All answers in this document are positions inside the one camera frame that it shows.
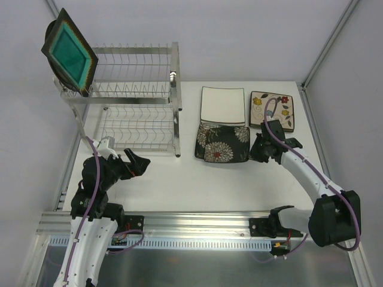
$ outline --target square plate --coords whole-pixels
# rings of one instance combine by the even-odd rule
[[[244,89],[202,87],[201,122],[244,126]]]
[[[82,96],[89,95],[98,58],[64,8],[41,51]]]
[[[263,121],[263,113],[267,101],[276,97],[278,105],[273,116],[274,120],[279,120],[285,132],[293,132],[294,122],[294,102],[293,97],[285,94],[273,94],[263,91],[252,91],[250,97],[250,127],[260,127]],[[272,101],[268,107],[268,113],[272,114],[275,102]]]
[[[198,128],[194,156],[209,163],[243,163],[249,159],[248,127],[212,126]]]

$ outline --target wire rack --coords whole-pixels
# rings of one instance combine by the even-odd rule
[[[111,136],[115,148],[173,150],[171,105],[110,105],[101,112],[96,139]]]
[[[76,104],[101,104],[94,138],[114,138],[114,148],[175,150],[180,156],[178,111],[182,110],[178,43],[171,47],[105,44],[93,48],[98,65],[89,97],[62,89],[61,97]],[[81,118],[76,116],[82,138]]]

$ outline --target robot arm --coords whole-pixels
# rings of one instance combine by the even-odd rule
[[[308,157],[302,145],[295,138],[285,138],[279,120],[268,121],[268,125],[274,136],[298,151],[303,157],[281,146],[270,135],[265,123],[262,123],[262,134],[257,134],[257,139],[250,151],[251,158],[263,163],[268,162],[271,157],[286,168],[308,193],[314,208],[299,210],[293,206],[283,206],[273,209],[269,220],[258,226],[258,232],[265,236],[276,237],[278,232],[285,228],[300,230],[309,233],[313,241],[321,247],[355,238],[355,224],[349,208],[329,189],[329,185],[345,197],[351,205],[360,230],[359,196],[354,191],[344,191],[322,172],[313,171],[306,163]]]
[[[83,180],[72,199],[71,235],[63,264],[54,287],[94,287],[98,283],[98,274],[112,236],[124,231],[123,206],[108,203],[107,191],[118,180],[130,179],[142,175],[150,160],[135,155],[125,149],[130,163],[125,163],[113,150],[113,138],[93,142],[101,157],[99,185],[92,203],[96,184],[96,156],[84,162]],[[86,210],[91,205],[85,220]]]

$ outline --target metal frame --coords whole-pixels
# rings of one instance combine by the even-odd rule
[[[172,47],[122,47],[119,45],[119,47],[95,47],[93,48],[93,51],[98,54],[98,55],[104,55],[105,56],[105,63],[99,63],[98,67],[103,66],[104,70],[101,76],[101,79],[95,79],[93,80],[93,84],[89,90],[89,96],[88,97],[82,97],[79,93],[69,91],[66,87],[61,85],[60,81],[54,76],[53,81],[56,85],[56,87],[60,91],[60,96],[66,102],[70,108],[73,110],[73,113],[75,115],[76,119],[76,124],[78,127],[78,131],[80,132],[80,138],[83,140],[83,142],[86,144],[86,146],[89,147],[89,143],[86,140],[86,133],[84,130],[84,124],[80,116],[80,112],[77,108],[78,104],[97,104],[97,105],[104,105],[104,107],[108,107],[108,105],[168,105],[171,104],[171,108],[173,110],[173,148],[175,151],[175,155],[177,157],[181,156],[181,147],[180,147],[180,124],[179,124],[179,116],[178,113],[179,111],[182,110],[182,99],[181,99],[181,77],[180,77],[180,53],[179,53],[179,48],[178,48],[178,43],[173,42]],[[112,64],[107,63],[107,56],[110,55],[113,59]],[[119,55],[121,58],[120,63],[116,63],[115,55]],[[124,64],[123,63],[123,56],[122,55],[127,55],[129,59],[129,63]],[[135,55],[135,64],[132,64],[135,66],[134,70],[134,76],[133,78],[127,79],[128,77],[128,72],[129,72],[129,65],[130,65],[130,58],[129,55]],[[144,62],[143,64],[138,63],[137,55],[143,55],[144,57]],[[151,63],[146,63],[145,62],[145,55],[148,56],[150,55],[151,57]],[[159,64],[154,64],[153,63],[153,55],[157,55],[159,57]],[[166,66],[166,64],[161,64],[161,59],[160,55],[166,55],[168,58],[168,55],[171,57],[171,62],[169,64],[170,68],[170,73],[168,74],[168,79],[163,79],[165,80],[165,89],[166,89],[166,81],[169,81],[169,96],[167,96],[167,91],[164,89],[162,91],[157,91],[158,88],[158,82],[159,82],[159,75],[160,75],[160,67],[161,66]],[[116,82],[119,82],[121,80],[120,78],[120,73],[121,73],[121,67],[124,66],[124,69],[126,70],[126,75],[125,78],[123,78],[124,82],[124,88],[121,90],[118,88],[118,84],[115,83],[115,90],[109,90],[110,89],[110,84],[108,81],[111,81],[111,78],[113,77],[113,69],[114,65],[117,65],[120,67],[120,72],[118,73],[118,76],[116,78]],[[149,91],[149,85],[151,83],[151,72],[152,72],[152,65],[158,66],[158,78],[157,78],[157,87],[155,91]],[[110,73],[110,78],[108,78],[107,81],[103,79],[105,69],[107,66],[112,66],[112,70]],[[139,89],[137,88],[137,85],[133,84],[134,82],[139,83],[139,81],[136,80],[136,69],[137,66],[141,66],[140,68],[142,69],[142,78],[141,78],[141,85],[139,86]],[[145,67],[151,67],[150,68],[150,76],[149,76],[149,83],[148,83],[148,88],[145,89],[146,83],[143,85],[143,89],[141,88],[142,83],[144,81],[144,71]],[[125,90],[126,83],[129,83],[130,81],[132,82],[132,88],[130,90]],[[107,84],[107,90],[103,90],[101,88],[102,84]],[[123,96],[118,97],[118,96],[109,96],[110,93],[115,94],[115,93],[121,93]],[[152,97],[145,97],[145,94],[150,94],[152,93]],[[154,94],[161,93],[165,97],[154,97]],[[143,147],[139,148],[140,150],[145,149],[145,145],[142,144]]]
[[[307,74],[305,80],[303,81],[303,88],[306,89],[309,83],[311,82],[314,75],[317,73],[320,65],[323,63],[324,59],[326,58],[327,54],[333,47],[334,42],[338,38],[339,34],[343,30],[344,26],[346,25],[348,19],[351,17],[352,13],[355,11],[357,5],[359,4],[361,0],[350,0],[348,3],[345,11],[341,15],[339,21],[337,22],[335,28],[331,32],[329,38],[327,39],[325,45],[323,46],[321,52],[319,53],[319,56],[315,60],[312,68],[310,69],[309,73]]]
[[[353,244],[353,242],[346,242],[346,247],[350,248]],[[376,286],[362,244],[359,244],[359,248],[353,253],[349,253],[349,260],[358,286]]]
[[[210,246],[213,250],[246,250],[249,243],[264,242],[267,245],[270,244],[268,237],[251,237],[248,223],[249,218],[264,218],[268,216],[269,212],[126,212],[125,214],[145,216],[145,238],[158,239],[158,241],[170,242],[174,239],[173,242],[182,243],[197,242],[203,239],[203,242],[207,242],[207,244],[212,243]],[[42,214],[35,246],[29,260],[30,264],[22,274],[21,286],[36,286],[51,236],[69,234],[70,221],[69,212],[55,211]],[[226,244],[219,246],[217,239],[224,240]],[[273,240],[282,241],[285,239],[285,237],[277,237]],[[192,245],[183,246],[183,249],[195,249]]]
[[[57,19],[59,15],[59,9],[57,8],[57,5],[54,0],[45,0],[45,3],[47,4],[49,11],[51,12],[53,18]]]
[[[86,105],[84,107],[84,111],[82,112],[82,117],[81,117],[82,121],[85,121],[88,114],[88,110],[89,110],[89,105]],[[80,145],[80,140],[81,140],[80,132],[77,132],[74,137],[73,143],[71,145],[71,150],[70,150],[68,159],[65,163],[65,171],[60,179],[60,185],[56,193],[57,196],[56,196],[56,201],[54,203],[54,209],[53,209],[54,211],[63,208],[66,192],[68,190],[68,185],[72,176],[74,162],[77,156],[78,146]]]

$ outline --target purple cable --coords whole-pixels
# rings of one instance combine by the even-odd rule
[[[139,233],[141,233],[141,238],[140,238],[140,240],[139,241],[137,241],[136,243],[134,243],[132,246],[129,246],[128,248],[125,248],[125,249],[123,249],[123,250],[120,250],[120,251],[109,251],[109,254],[121,254],[121,253],[124,253],[124,252],[126,252],[126,251],[129,251],[129,250],[131,250],[132,248],[134,248],[134,247],[136,247],[137,245],[139,245],[142,241],[143,241],[143,239],[144,239],[144,237],[145,237],[145,235],[144,235],[144,232],[142,231],[142,230],[140,230],[140,229],[132,229],[132,230],[126,230],[126,231],[123,231],[123,232],[120,232],[120,233],[115,233],[115,235],[113,235],[113,237],[120,237],[121,235],[124,235],[124,234],[127,234],[127,233],[133,233],[133,232],[139,232]]]
[[[101,173],[101,171],[100,171],[100,161],[99,161],[98,156],[97,156],[97,150],[96,150],[95,146],[93,145],[93,141],[89,137],[86,137],[86,139],[89,142],[89,145],[90,145],[90,147],[93,150],[93,155],[95,156],[95,159],[96,159],[96,167],[97,167],[96,184],[95,184],[95,190],[93,191],[93,194],[92,194],[92,198],[90,199],[90,203],[88,204],[88,207],[85,210],[83,218],[81,219],[81,222],[80,222],[80,224],[78,226],[78,229],[77,229],[77,232],[76,232],[76,235],[75,235],[74,239],[78,239],[78,237],[80,235],[80,232],[81,232],[81,229],[82,229],[82,227],[84,225],[85,219],[86,219],[86,217],[89,214],[89,211],[90,211],[90,208],[93,205],[93,202],[95,201],[95,198],[96,198],[96,195],[97,195],[97,190],[98,190],[98,187],[99,187],[99,184],[100,184],[100,173]],[[70,267],[71,262],[72,262],[72,257],[73,257],[74,249],[76,247],[76,243],[77,242],[73,242],[73,245],[72,245],[72,248],[71,248],[71,252],[69,253],[68,262],[66,263],[66,269],[65,269],[65,274],[64,274],[64,282],[67,282],[67,280],[68,280],[69,267]]]
[[[308,233],[306,233],[306,235],[304,236],[304,238],[302,239],[302,241],[301,241],[296,247],[294,247],[293,250],[291,250],[291,251],[290,251],[288,254],[286,254],[286,255],[290,255],[290,254],[295,253],[301,246],[303,246],[303,244],[306,242],[307,237],[309,237],[309,234],[308,234]],[[267,260],[262,261],[262,260],[257,259],[256,257],[254,257],[253,254],[251,254],[251,256],[252,256],[253,259],[254,259],[255,261],[257,261],[258,263],[269,263],[270,261],[273,261],[273,259],[278,259],[278,258],[284,258],[284,257],[285,257],[285,256],[271,257],[271,258],[269,258],[269,259],[267,259]]]
[[[297,157],[299,157],[304,163],[306,163],[308,165],[308,167],[319,177],[319,179],[321,180],[321,182],[323,182],[324,185],[326,185],[328,187],[329,190],[331,190],[334,194],[336,194],[342,201],[343,203],[346,205],[346,207],[348,208],[350,214],[351,214],[351,217],[352,217],[352,220],[354,221],[354,226],[355,226],[355,243],[354,243],[354,246],[353,247],[350,247],[350,248],[346,248],[346,247],[343,247],[339,244],[335,244],[337,247],[345,250],[345,251],[354,251],[356,250],[358,247],[359,247],[359,243],[360,243],[360,229],[359,229],[359,224],[358,224],[358,219],[357,219],[357,216],[354,212],[354,210],[352,209],[352,206],[348,203],[347,199],[338,191],[336,190],[334,187],[332,187],[331,185],[329,185],[329,183],[327,182],[327,180],[323,177],[323,175],[317,170],[317,168],[312,164],[310,163],[302,154],[300,154],[299,152],[297,152],[295,149],[289,147],[288,145],[286,145],[284,142],[282,142],[281,140],[279,140],[272,132],[271,132],[271,129],[269,127],[269,124],[268,124],[268,119],[267,119],[267,115],[266,115],[266,111],[268,110],[268,106],[270,104],[270,102],[274,100],[275,101],[275,107],[274,107],[274,112],[275,112],[275,109],[276,109],[276,105],[278,103],[277,99],[272,97],[271,99],[268,100],[268,102],[266,103],[266,106],[265,106],[265,112],[263,114],[264,116],[264,120],[265,120],[265,126],[266,126],[266,129],[268,130],[269,134],[271,135],[271,137],[276,141],[278,142],[281,146],[283,146],[284,148],[288,149],[289,151],[291,151],[293,154],[295,154]]]

